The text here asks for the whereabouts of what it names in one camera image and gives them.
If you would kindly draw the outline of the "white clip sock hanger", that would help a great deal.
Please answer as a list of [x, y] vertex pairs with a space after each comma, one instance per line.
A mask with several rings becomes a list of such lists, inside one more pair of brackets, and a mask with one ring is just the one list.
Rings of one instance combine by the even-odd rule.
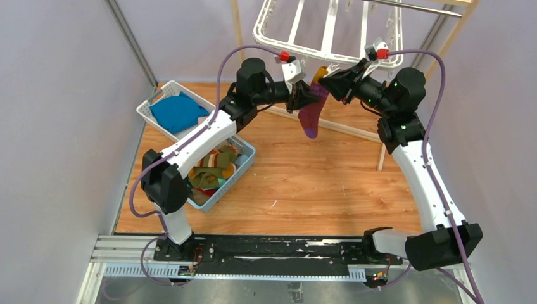
[[368, 50], [403, 49], [401, 1], [264, 1], [258, 44], [302, 58], [352, 65]]

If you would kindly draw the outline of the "maroon striped sock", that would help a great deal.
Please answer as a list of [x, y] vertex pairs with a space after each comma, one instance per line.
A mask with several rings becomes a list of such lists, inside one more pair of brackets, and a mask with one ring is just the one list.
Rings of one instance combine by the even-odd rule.
[[310, 139], [318, 136], [320, 114], [329, 95], [328, 90], [319, 84], [319, 80], [327, 74], [327, 66], [319, 67], [310, 83], [310, 92], [319, 100], [302, 108], [298, 113], [301, 127]]

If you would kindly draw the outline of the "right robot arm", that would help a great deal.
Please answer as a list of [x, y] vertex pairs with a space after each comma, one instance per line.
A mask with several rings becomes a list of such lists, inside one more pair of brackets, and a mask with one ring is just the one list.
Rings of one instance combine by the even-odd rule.
[[470, 224], [450, 197], [425, 141], [426, 130], [416, 110], [426, 96], [426, 78], [414, 68], [401, 69], [390, 82], [367, 75], [361, 61], [343, 70], [330, 65], [319, 84], [337, 101], [357, 99], [380, 114], [377, 133], [403, 172], [416, 202], [422, 234], [379, 227], [365, 231], [363, 258], [379, 263], [387, 254], [406, 258], [418, 271], [460, 264], [483, 238], [479, 224]]

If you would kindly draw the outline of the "beige sock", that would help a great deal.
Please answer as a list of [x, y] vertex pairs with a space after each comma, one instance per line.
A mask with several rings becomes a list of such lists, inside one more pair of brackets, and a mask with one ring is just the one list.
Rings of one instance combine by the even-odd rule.
[[218, 188], [215, 188], [215, 189], [199, 189], [199, 188], [194, 188], [194, 190], [196, 190], [197, 192], [201, 193], [201, 194], [204, 194], [205, 196], [207, 197], [211, 197], [213, 196], [217, 191], [218, 191]]

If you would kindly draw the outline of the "olive striped sock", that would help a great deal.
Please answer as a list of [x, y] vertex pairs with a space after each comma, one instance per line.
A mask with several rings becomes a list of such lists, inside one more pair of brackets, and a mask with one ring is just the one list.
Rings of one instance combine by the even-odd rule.
[[194, 167], [220, 168], [223, 170], [224, 177], [228, 180], [238, 170], [239, 164], [237, 161], [241, 155], [242, 152], [240, 149], [225, 144], [218, 149], [211, 150]]
[[221, 187], [227, 178], [220, 168], [194, 167], [188, 173], [191, 185], [197, 189], [215, 189]]

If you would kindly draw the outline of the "pink patterned sock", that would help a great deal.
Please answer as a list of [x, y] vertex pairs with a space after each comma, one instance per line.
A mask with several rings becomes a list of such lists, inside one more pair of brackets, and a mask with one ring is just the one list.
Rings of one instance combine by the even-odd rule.
[[198, 125], [202, 125], [206, 120], [208, 120], [209, 116], [203, 116], [198, 118]]

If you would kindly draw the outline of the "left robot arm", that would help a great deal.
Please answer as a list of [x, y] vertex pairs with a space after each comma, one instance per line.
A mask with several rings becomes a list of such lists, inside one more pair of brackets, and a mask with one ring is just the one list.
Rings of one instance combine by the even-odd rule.
[[226, 96], [203, 122], [188, 135], [161, 152], [147, 151], [142, 159], [141, 189], [154, 203], [166, 238], [171, 241], [170, 252], [179, 261], [194, 254], [190, 241], [193, 230], [186, 219], [184, 205], [189, 193], [184, 179], [195, 164], [217, 144], [236, 135], [257, 115], [258, 107], [284, 103], [288, 112], [317, 102], [303, 80], [303, 64], [295, 57], [281, 60], [284, 79], [274, 81], [260, 58], [248, 58], [241, 64]]

